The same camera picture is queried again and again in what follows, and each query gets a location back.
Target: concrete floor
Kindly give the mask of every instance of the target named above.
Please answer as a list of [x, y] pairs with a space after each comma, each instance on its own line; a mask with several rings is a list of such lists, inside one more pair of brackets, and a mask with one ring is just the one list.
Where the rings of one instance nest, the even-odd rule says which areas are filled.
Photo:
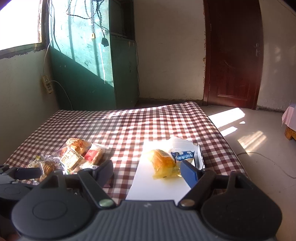
[[[202, 107], [233, 151], [258, 152], [296, 177], [296, 141], [288, 140], [281, 126], [282, 113], [233, 107]], [[283, 220], [277, 240], [296, 240], [296, 179], [288, 177], [270, 160], [258, 154], [238, 157], [251, 180], [281, 208]]]

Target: beige wall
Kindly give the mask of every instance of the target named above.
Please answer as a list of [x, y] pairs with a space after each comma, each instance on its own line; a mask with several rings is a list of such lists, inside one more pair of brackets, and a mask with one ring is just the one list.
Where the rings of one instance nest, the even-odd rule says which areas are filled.
[[[0, 59], [0, 164], [58, 110], [41, 82], [45, 50]], [[45, 73], [49, 74], [48, 65]]]
[[140, 97], [203, 99], [203, 0], [134, 0]]
[[296, 13], [284, 1], [259, 0], [264, 60], [257, 105], [285, 110], [296, 102]]

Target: door frame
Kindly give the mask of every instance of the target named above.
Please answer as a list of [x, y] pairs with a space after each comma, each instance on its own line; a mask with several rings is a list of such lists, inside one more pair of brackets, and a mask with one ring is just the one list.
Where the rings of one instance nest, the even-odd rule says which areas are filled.
[[[208, 105], [209, 100], [209, 91], [210, 91], [210, 72], [211, 72], [211, 21], [210, 21], [210, 9], [208, 5], [208, 1], [213, 0], [203, 0], [204, 3], [204, 13], [205, 13], [205, 44], [206, 44], [206, 52], [205, 52], [205, 84], [204, 84], [204, 96], [203, 96], [203, 105]], [[257, 76], [260, 79], [259, 83], [255, 85], [255, 98], [253, 102], [252, 109], [255, 110], [257, 108], [257, 100], [262, 80], [262, 70], [263, 70], [263, 55], [264, 55], [264, 42], [263, 42], [263, 25], [262, 25], [262, 17], [260, 21], [260, 30], [261, 36], [259, 38], [260, 45], [260, 54], [259, 54], [259, 63], [261, 63], [261, 68], [258, 68]]]

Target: white cardboard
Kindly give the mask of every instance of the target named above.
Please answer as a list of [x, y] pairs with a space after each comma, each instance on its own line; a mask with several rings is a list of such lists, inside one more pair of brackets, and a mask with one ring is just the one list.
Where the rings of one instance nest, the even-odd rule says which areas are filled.
[[[194, 151], [196, 167], [204, 168], [203, 159], [198, 145], [192, 142], [172, 137], [169, 140], [146, 141], [143, 144], [143, 152], [161, 149], [170, 154], [176, 151]], [[177, 204], [190, 190], [190, 187], [182, 177], [153, 179], [154, 168], [150, 161], [140, 158], [133, 184], [127, 194], [127, 200], [174, 200]]]

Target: window frame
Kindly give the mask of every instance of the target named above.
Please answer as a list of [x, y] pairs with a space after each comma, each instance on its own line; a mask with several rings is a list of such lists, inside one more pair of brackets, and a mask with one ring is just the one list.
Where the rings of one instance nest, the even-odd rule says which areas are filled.
[[10, 57], [13, 57], [15, 55], [20, 55], [20, 54], [25, 54], [30, 51], [40, 51], [40, 50], [46, 49], [46, 47], [47, 47], [46, 44], [49, 42], [49, 41], [47, 41], [47, 38], [48, 38], [47, 1], [48, 0], [39, 0], [38, 39], [40, 40], [40, 38], [41, 38], [41, 42], [34, 43], [34, 44], [20, 45], [20, 46], [15, 46], [15, 47], [8, 48], [8, 49], [0, 50], [0, 59], [10, 58]]

